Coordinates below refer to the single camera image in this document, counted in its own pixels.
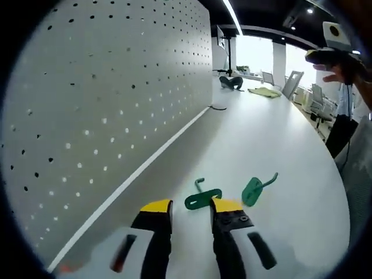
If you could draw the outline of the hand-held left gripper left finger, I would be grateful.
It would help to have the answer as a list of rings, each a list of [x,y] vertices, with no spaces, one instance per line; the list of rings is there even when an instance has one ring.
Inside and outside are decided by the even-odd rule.
[[[165,278],[171,254],[173,201],[143,206],[94,250],[95,278]]]

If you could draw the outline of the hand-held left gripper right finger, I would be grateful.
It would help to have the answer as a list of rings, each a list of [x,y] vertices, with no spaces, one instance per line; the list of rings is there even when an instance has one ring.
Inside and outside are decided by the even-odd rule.
[[[221,278],[293,278],[294,251],[252,223],[240,203],[212,198],[213,251]]]

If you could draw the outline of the person's right hand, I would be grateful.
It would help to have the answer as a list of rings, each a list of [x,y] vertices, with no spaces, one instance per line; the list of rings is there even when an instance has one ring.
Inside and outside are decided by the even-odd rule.
[[[333,65],[314,64],[313,67],[316,70],[332,73],[323,78],[325,83],[340,82],[345,85],[371,84],[370,75],[364,64],[355,58],[347,58]]]

